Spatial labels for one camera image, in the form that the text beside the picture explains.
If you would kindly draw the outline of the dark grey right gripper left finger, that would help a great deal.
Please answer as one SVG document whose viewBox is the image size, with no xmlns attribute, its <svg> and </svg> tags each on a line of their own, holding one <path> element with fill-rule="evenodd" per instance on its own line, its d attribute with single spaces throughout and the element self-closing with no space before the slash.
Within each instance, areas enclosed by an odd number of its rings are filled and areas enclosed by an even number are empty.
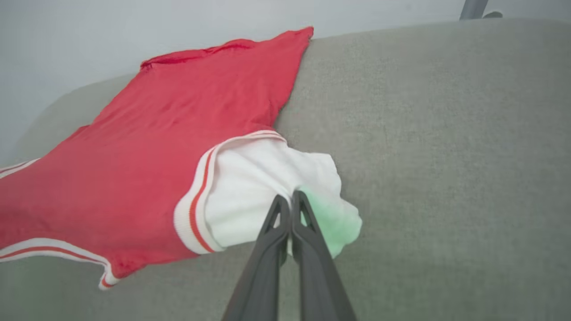
<svg viewBox="0 0 571 321">
<path fill-rule="evenodd" d="M 227 305 L 223 321 L 278 319 L 280 268 L 287 258 L 290 230 L 288 202 L 277 195 Z"/>
</svg>

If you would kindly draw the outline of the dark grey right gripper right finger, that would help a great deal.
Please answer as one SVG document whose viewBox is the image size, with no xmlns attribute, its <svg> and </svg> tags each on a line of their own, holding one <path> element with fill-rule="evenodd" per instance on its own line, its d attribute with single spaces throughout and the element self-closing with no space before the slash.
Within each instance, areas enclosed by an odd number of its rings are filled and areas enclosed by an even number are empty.
<svg viewBox="0 0 571 321">
<path fill-rule="evenodd" d="M 294 191 L 292 254 L 298 263 L 302 321 L 357 319 L 306 194 Z"/>
</svg>

